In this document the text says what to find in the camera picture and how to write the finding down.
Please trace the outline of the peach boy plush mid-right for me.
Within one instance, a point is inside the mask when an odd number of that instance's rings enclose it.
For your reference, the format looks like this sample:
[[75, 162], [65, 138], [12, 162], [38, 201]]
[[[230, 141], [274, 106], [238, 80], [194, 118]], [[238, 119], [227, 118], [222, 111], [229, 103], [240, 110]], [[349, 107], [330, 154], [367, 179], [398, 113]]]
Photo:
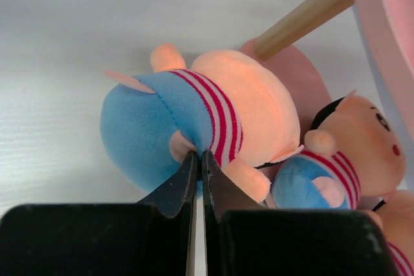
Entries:
[[272, 197], [281, 209], [355, 209], [363, 196], [395, 190], [405, 172], [405, 154], [384, 115], [350, 92], [317, 113], [304, 148], [280, 166]]

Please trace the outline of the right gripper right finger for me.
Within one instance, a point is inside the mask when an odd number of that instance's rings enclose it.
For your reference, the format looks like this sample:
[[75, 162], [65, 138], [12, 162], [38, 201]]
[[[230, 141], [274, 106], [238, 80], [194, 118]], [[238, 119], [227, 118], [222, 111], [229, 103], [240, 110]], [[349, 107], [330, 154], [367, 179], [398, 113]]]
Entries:
[[208, 275], [395, 275], [375, 222], [359, 211], [268, 209], [202, 156]]

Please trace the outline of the peach boy plush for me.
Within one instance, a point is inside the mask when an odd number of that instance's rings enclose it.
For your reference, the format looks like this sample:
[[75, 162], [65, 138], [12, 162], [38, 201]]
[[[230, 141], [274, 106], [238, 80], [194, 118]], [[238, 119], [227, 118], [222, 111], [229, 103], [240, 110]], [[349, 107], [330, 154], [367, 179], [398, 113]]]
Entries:
[[150, 192], [186, 154], [211, 152], [224, 174], [262, 202], [270, 181], [259, 170], [302, 150], [300, 120], [282, 82], [236, 50], [215, 50], [187, 65], [175, 46], [151, 54], [152, 73], [108, 72], [100, 134], [109, 159]]
[[395, 191], [369, 215], [382, 230], [398, 274], [413, 276], [413, 192]]

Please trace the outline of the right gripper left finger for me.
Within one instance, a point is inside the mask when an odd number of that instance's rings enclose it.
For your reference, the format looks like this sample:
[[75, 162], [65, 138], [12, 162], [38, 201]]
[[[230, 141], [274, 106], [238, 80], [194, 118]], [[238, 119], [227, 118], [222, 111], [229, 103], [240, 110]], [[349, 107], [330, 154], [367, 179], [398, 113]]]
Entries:
[[130, 204], [23, 204], [1, 218], [2, 275], [192, 275], [198, 158]]

